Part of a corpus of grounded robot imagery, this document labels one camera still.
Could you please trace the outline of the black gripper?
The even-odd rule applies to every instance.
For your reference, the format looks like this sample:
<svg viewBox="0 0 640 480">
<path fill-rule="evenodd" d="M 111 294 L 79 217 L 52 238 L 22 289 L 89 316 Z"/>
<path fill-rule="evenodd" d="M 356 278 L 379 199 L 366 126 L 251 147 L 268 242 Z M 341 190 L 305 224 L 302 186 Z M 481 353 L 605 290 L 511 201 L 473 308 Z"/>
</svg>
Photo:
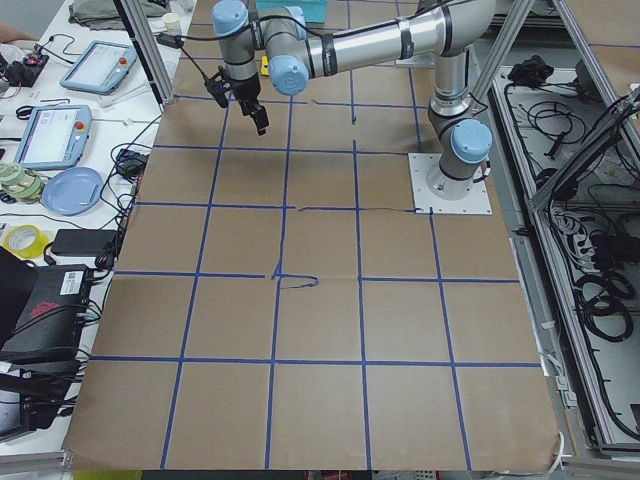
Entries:
<svg viewBox="0 0 640 480">
<path fill-rule="evenodd" d="M 269 118 L 265 107 L 258 101 L 261 91 L 258 74 L 248 79 L 236 80 L 231 77 L 228 69 L 219 66 L 216 74 L 205 77 L 205 88 L 221 108 L 228 107 L 226 93 L 231 91 L 242 107 L 249 108 L 249 116 L 255 124 L 257 134 L 261 136 L 266 133 Z"/>
</svg>

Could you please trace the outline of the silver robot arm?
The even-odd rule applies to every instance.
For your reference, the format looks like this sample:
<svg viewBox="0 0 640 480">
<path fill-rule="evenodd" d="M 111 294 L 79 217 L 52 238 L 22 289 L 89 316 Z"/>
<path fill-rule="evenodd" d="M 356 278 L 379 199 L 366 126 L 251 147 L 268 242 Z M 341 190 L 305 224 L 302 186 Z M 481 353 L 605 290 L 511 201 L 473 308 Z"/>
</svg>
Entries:
<svg viewBox="0 0 640 480">
<path fill-rule="evenodd" d="M 211 9 L 214 39 L 223 64 L 207 89 L 221 107 L 233 94 L 258 134 L 269 125 L 259 103 L 255 55 L 265 52 L 273 88 L 295 96 L 312 79 L 417 54 L 435 57 L 435 86 L 428 116 L 442 154 L 426 176 L 428 189 L 444 200 L 461 200 L 492 146 L 488 127 L 472 118 L 468 86 L 470 45 L 488 28 L 492 1 L 422 1 L 415 14 L 334 33 L 315 33 L 301 8 L 251 11 L 241 1 L 218 1 Z"/>
</svg>

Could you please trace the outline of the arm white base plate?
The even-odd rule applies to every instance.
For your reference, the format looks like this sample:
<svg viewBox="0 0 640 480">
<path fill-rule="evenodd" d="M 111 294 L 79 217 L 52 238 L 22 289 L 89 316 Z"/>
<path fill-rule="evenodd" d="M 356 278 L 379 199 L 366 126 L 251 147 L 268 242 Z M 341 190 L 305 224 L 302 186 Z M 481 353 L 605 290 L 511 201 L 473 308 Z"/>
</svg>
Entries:
<svg viewBox="0 0 640 480">
<path fill-rule="evenodd" d="M 467 180 L 452 180 L 440 169 L 440 154 L 409 153 L 414 210 L 420 214 L 491 215 L 480 169 Z"/>
</svg>

